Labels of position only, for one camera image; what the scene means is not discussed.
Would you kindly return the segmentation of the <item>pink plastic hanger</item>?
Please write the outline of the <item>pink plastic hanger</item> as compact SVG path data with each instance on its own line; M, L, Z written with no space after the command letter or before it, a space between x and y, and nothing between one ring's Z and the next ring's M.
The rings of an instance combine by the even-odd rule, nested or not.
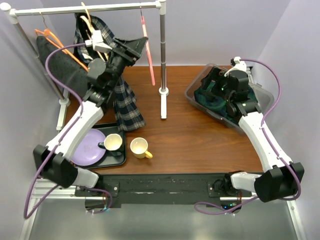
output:
M144 18L143 12L142 12L142 8L140 8L140 19L141 19L141 26L142 26L143 36L148 38L147 26L146 26L146 22L145 22L145 18ZM149 65L151 84L153 86L155 86L156 85L156 80L155 80L155 74L154 74L154 68L153 68L153 61L152 61L152 55L151 55L151 50L150 50L150 44L149 44L148 40L147 40L147 42L145 44L145 49L146 49L146 55L147 55L147 60L148 60L148 65Z

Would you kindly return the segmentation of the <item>green plaid skirt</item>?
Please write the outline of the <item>green plaid skirt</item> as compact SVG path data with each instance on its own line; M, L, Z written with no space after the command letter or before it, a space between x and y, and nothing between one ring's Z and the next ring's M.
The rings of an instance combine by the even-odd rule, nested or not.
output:
M211 83L207 90L199 87L194 91L194 99L197 103L205 107L206 109L219 114L232 123L238 125L236 119L229 115L227 112L227 100L224 97L214 95L210 90L214 87L214 83Z

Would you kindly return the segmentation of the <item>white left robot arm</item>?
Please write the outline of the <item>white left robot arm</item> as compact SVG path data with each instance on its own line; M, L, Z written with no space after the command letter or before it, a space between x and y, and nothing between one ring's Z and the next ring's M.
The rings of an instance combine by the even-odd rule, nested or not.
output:
M108 62L100 58L88 65L89 86L83 98L69 89L79 101L79 108L66 126L46 145L37 145L33 150L37 176L44 177L57 185L85 187L92 196L99 196L104 184L99 181L99 174L72 165L78 145L88 131L100 120L114 100L114 88L126 67L133 66L141 57L147 37L134 40L114 38L115 47L101 42L87 40L84 45L99 52L110 52Z

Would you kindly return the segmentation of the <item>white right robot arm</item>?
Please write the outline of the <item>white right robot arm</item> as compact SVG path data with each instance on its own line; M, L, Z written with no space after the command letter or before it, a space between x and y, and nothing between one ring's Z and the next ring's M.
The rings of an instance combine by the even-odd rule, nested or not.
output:
M252 97L246 71L236 68L224 71L213 66L201 80L200 88L209 101L224 102L227 116L247 135L263 169L263 174L230 173L222 185L223 192L230 197L240 190L254 192L264 203L297 199L302 191L304 167L300 162L292 162L272 135L257 100Z

